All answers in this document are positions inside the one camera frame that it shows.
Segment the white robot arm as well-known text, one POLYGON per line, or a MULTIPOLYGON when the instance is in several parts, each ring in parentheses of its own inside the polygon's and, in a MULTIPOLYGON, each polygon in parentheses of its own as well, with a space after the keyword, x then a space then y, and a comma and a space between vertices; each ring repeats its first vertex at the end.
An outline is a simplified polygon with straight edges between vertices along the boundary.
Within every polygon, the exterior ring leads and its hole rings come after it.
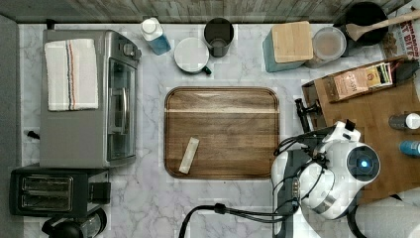
POLYGON ((356 207, 361 189, 380 171, 376 151, 361 141, 349 120, 288 138, 273 155, 272 238, 320 238, 302 209, 327 220, 341 218, 356 207))

